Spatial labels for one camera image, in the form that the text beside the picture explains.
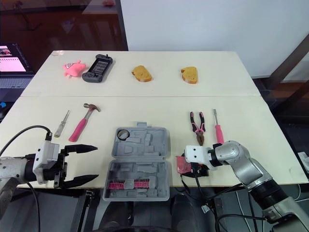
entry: black game controller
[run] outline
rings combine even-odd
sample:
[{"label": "black game controller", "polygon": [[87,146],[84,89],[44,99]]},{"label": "black game controller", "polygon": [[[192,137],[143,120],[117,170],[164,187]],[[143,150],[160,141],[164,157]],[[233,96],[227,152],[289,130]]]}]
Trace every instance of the black game controller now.
[{"label": "black game controller", "polygon": [[99,83],[102,81],[104,74],[110,68],[111,65],[112,65],[111,57],[109,57],[107,54],[106,56],[98,54],[96,55],[96,61],[90,67],[88,72],[83,73],[82,78],[86,82]]}]

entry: pliers jaw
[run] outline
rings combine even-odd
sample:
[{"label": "pliers jaw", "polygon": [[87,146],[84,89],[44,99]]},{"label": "pliers jaw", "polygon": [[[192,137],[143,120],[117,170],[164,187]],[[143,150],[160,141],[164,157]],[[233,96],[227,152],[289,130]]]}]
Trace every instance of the pliers jaw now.
[{"label": "pliers jaw", "polygon": [[204,145],[204,135],[203,132],[196,132],[197,134],[197,142],[200,146]]}]

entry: pink hammer handle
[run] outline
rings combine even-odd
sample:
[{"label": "pink hammer handle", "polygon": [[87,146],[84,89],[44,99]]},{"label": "pink hammer handle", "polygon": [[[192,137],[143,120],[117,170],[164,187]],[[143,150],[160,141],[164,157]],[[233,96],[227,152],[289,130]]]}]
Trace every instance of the pink hammer handle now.
[{"label": "pink hammer handle", "polygon": [[73,132],[73,134],[71,135],[71,137],[69,138],[70,142],[76,142],[78,140],[78,137],[81,135],[85,125],[87,123],[87,119],[83,118],[79,124],[77,125],[77,127],[75,128],[75,131]]},{"label": "pink hammer handle", "polygon": [[217,143],[224,144],[224,139],[223,139],[223,133],[222,133],[222,130],[221,130],[221,126],[220,125],[215,125],[214,127],[216,128]]}]

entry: white wall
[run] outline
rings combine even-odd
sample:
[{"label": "white wall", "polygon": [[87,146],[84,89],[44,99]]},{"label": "white wall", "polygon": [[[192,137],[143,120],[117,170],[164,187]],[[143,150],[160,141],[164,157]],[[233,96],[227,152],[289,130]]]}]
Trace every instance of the white wall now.
[{"label": "white wall", "polygon": [[129,51],[236,51],[269,76],[309,33],[309,0],[121,0]]}]

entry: black cable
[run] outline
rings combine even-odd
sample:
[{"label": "black cable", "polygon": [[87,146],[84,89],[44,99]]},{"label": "black cable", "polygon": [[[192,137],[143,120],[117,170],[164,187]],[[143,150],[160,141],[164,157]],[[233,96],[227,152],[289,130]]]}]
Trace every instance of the black cable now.
[{"label": "black cable", "polygon": [[25,129],[23,129],[22,131],[20,131],[18,134],[16,134],[10,141],[8,141],[8,143],[2,148],[2,150],[0,151],[0,156],[2,155],[2,153],[5,151],[5,149],[11,144],[11,142],[13,142],[19,135],[21,135],[22,133],[24,133],[25,131],[28,131],[30,129],[33,129],[33,128],[42,128],[44,130],[47,131],[47,134],[46,134],[46,138],[45,140],[48,140],[48,141],[51,141],[52,140],[52,135],[51,135],[51,132],[50,130],[45,127],[45,126],[41,126],[41,125],[35,125],[35,126],[31,126],[31,127],[27,127]]},{"label": "black cable", "polygon": [[183,190],[179,190],[177,187],[174,187],[177,192],[185,192],[185,188]]},{"label": "black cable", "polygon": [[[249,205],[250,205],[251,214],[252,214],[252,217],[254,217],[255,216],[254,215],[254,209],[253,209],[253,206],[252,206],[251,195],[250,195],[249,192],[248,192],[248,198],[249,198]],[[254,224],[255,232],[259,232],[259,230],[257,229],[256,219],[253,219],[253,224]]]},{"label": "black cable", "polygon": [[182,194],[183,194],[183,192],[185,192],[185,194],[186,194],[188,197],[192,198],[193,200],[196,200],[196,201],[198,201],[198,202],[200,202],[200,203],[202,203],[202,204],[205,203],[205,201],[203,201],[203,200],[201,200],[201,199],[198,199],[198,198],[196,198],[196,197],[193,197],[190,193],[188,193],[188,192],[186,191],[185,188],[184,188],[184,190],[179,190],[179,189],[176,188],[176,187],[174,187],[174,188],[175,188],[176,191],[179,192],[179,193],[182,193]]},{"label": "black cable", "polygon": [[225,193],[225,192],[229,192],[229,191],[232,191],[232,190],[234,190],[234,189],[236,189],[237,187],[239,187],[239,186],[242,186],[242,183],[239,183],[239,184],[236,184],[236,185],[234,185],[234,186],[232,186],[232,187],[229,187],[229,188],[227,188],[227,189],[225,189],[225,190],[223,190],[223,191],[221,191],[221,192],[218,192],[217,194],[214,194],[214,195],[212,195],[212,196],[206,196],[204,193],[203,193],[203,191],[202,191],[202,188],[201,188],[201,185],[199,184],[199,180],[198,180],[198,177],[195,175],[195,180],[196,180],[196,182],[197,182],[197,187],[198,187],[198,190],[199,190],[199,192],[202,194],[202,196],[206,199],[206,200],[211,200],[211,199],[213,199],[213,198],[215,198],[215,197],[217,197],[217,196],[219,196],[219,195],[221,195],[222,193]]},{"label": "black cable", "polygon": [[29,186],[29,188],[31,189],[33,196],[35,198],[35,204],[37,205],[37,213],[38,213],[38,232],[41,231],[41,218],[40,218],[40,207],[39,207],[39,199],[38,196],[34,190],[34,188],[32,187],[32,185],[27,182],[27,185]]},{"label": "black cable", "polygon": [[[214,211],[211,208],[209,208],[209,209],[211,210],[211,212],[214,216],[214,219],[217,220],[217,218],[218,218],[217,215],[214,213]],[[221,224],[221,222],[219,222],[219,224],[222,227],[222,229],[224,229],[226,232],[228,232],[227,229]]]},{"label": "black cable", "polygon": [[256,220],[265,220],[264,217],[252,217],[252,216],[247,216],[247,215],[240,215],[240,214],[223,214],[221,216],[219,216],[216,219],[216,223],[215,223],[215,228],[216,228],[216,232],[220,232],[220,228],[219,228],[219,222],[221,219],[225,218],[225,217],[236,217],[236,218],[249,218],[249,219],[256,219]]}]

